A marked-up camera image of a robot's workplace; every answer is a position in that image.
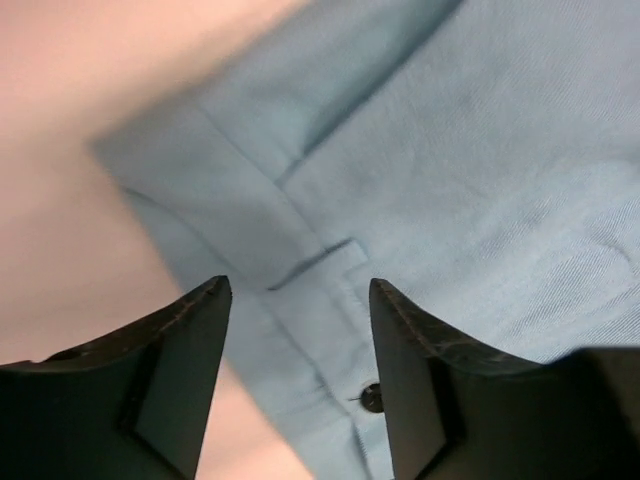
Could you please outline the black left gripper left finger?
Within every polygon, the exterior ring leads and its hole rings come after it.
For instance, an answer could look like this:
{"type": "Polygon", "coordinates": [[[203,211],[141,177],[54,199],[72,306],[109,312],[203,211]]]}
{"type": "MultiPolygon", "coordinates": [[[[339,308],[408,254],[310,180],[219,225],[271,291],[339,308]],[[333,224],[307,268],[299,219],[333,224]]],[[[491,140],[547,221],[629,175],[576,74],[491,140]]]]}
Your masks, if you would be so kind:
{"type": "Polygon", "coordinates": [[[5,479],[192,479],[226,338],[229,280],[41,362],[1,368],[5,479]]]}

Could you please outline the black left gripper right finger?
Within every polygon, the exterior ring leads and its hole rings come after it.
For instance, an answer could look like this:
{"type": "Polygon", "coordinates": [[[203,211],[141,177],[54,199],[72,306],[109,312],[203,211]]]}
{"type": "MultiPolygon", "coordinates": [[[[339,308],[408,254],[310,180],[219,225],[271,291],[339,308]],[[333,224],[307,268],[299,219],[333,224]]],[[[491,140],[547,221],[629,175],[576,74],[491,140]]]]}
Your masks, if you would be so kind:
{"type": "Polygon", "coordinates": [[[391,283],[369,288],[398,479],[635,479],[639,351],[575,350],[537,364],[423,311],[391,283]]]}

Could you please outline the light blue trousers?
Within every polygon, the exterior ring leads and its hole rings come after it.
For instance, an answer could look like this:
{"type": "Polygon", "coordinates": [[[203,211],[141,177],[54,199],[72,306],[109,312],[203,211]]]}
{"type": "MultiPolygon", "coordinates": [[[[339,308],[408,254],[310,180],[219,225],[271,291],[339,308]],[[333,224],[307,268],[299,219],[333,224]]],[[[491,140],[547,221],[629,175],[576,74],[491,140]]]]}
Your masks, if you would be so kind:
{"type": "Polygon", "coordinates": [[[388,479],[368,290],[531,360],[639,340],[639,5],[317,1],[97,141],[318,479],[388,479]]]}

